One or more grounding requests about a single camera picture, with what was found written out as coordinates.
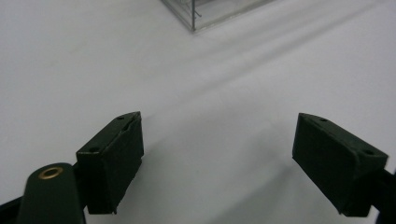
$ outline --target white surface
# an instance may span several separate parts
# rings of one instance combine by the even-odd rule
[[[0,203],[113,118],[146,155],[88,223],[374,223],[338,216],[291,159],[299,112],[396,168],[396,2],[277,0],[191,34],[158,0],[0,1]]]

